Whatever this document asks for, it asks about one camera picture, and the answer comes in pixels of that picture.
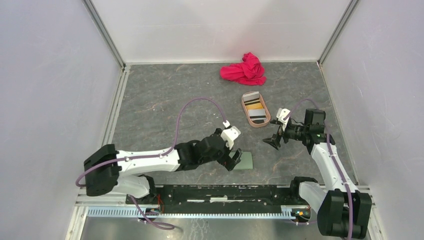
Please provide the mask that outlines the green card holder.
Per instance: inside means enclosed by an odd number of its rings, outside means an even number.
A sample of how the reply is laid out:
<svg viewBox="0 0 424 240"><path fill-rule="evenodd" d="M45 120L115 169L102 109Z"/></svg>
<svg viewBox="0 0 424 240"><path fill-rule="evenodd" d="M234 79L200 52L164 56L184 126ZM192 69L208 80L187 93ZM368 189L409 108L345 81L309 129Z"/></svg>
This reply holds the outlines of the green card holder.
<svg viewBox="0 0 424 240"><path fill-rule="evenodd" d="M233 168L236 170L252 170L253 166L253 156L251 152L243 152L240 156L240 162Z"/></svg>

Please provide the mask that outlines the grey striped credit card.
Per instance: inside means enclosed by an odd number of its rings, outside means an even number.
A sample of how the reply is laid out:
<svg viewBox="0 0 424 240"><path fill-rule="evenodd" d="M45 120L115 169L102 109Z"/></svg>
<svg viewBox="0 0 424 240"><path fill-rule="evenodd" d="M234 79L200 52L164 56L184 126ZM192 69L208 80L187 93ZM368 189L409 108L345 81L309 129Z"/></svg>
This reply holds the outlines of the grey striped credit card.
<svg viewBox="0 0 424 240"><path fill-rule="evenodd" d="M265 122L267 120L267 114L265 109L254 109L248 110L249 119L256 124Z"/></svg>

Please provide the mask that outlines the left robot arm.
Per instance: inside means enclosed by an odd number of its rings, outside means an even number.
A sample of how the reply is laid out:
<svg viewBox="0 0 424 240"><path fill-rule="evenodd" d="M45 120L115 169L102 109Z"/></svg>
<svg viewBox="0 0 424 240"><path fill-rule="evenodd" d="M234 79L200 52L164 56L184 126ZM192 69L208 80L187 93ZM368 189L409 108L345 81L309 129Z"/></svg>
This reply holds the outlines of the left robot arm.
<svg viewBox="0 0 424 240"><path fill-rule="evenodd" d="M242 151L232 151L240 134L235 126L217 128L202 140L179 143L170 150L134 152L116 150L114 144L106 144L83 163L86 195L97 197L116 192L151 204L157 198L157 190L147 173L190 171L210 162L232 171L241 161Z"/></svg>

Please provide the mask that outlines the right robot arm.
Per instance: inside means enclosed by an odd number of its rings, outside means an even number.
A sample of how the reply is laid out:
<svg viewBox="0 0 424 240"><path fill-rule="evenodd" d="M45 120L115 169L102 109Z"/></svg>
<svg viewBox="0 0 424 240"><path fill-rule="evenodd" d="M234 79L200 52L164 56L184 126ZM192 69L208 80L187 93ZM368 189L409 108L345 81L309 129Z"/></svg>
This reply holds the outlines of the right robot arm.
<svg viewBox="0 0 424 240"><path fill-rule="evenodd" d="M302 142L324 180L322 189L310 177L296 177L288 191L289 199L295 204L309 204L317 214L318 230L323 236L364 239L372 200L368 193L360 192L344 169L333 137L325 132L326 113L308 108L304 121L297 123L289 109L279 108L270 123L278 125L277 132L263 141L275 149L281 147L281 141Z"/></svg>

